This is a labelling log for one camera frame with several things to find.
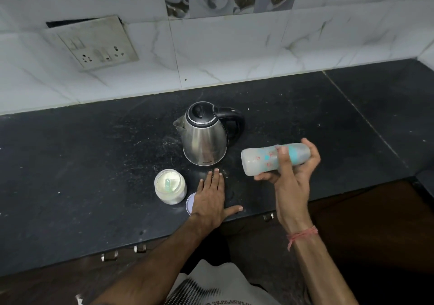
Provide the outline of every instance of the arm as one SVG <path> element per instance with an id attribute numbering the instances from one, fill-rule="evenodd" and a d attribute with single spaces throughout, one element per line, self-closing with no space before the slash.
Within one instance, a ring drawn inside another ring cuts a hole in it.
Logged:
<path id="1" fill-rule="evenodd" d="M 155 248 L 92 304 L 157 305 L 164 302 L 182 266 L 200 242 L 222 221 L 241 211 L 241 206 L 223 209 L 224 178 L 218 169 L 200 180 L 191 216 L 165 242 Z"/>
<path id="2" fill-rule="evenodd" d="M 313 226 L 307 210 L 309 180 L 320 162 L 317 148 L 306 138 L 311 158 L 292 168 L 287 147 L 278 149 L 280 175 L 262 173 L 256 180 L 268 180 L 276 191 L 277 218 L 288 234 Z M 357 305 L 353 293 L 340 274 L 319 235 L 310 235 L 294 242 L 301 271 L 315 305 Z"/>

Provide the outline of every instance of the wall switch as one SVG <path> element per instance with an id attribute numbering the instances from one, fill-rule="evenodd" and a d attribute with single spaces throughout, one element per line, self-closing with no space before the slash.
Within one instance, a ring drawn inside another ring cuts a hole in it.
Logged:
<path id="1" fill-rule="evenodd" d="M 82 71 L 138 61 L 117 16 L 50 28 L 47 33 L 53 44 L 73 56 Z"/>

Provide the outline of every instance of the kettle lid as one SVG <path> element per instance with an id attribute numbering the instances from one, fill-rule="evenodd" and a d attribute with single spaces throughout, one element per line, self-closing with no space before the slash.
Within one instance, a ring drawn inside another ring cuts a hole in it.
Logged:
<path id="1" fill-rule="evenodd" d="M 187 121 L 198 128 L 206 128 L 215 124 L 218 119 L 214 113 L 214 105 L 209 102 L 197 102 L 185 113 Z"/>

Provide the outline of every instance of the baby bottle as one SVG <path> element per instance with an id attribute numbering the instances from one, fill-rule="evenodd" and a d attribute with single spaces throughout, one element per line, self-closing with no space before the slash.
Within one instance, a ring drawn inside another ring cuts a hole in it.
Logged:
<path id="1" fill-rule="evenodd" d="M 265 171 L 279 169 L 277 159 L 277 147 L 247 148 L 241 151 L 241 161 L 247 176 L 255 176 Z M 288 146 L 293 166 L 305 163 L 310 158 L 310 149 L 303 143 L 292 143 L 281 146 Z"/>

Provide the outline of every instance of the tile backsplash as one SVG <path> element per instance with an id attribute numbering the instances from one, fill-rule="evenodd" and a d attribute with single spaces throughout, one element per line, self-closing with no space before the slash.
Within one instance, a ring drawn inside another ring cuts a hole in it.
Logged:
<path id="1" fill-rule="evenodd" d="M 434 67 L 434 0 L 287 0 L 271 11 L 228 0 L 217 13 L 194 1 L 178 19 L 166 0 L 0 0 L 0 114 L 419 55 Z M 47 21 L 113 14 L 139 61 L 78 72 L 47 41 Z"/>

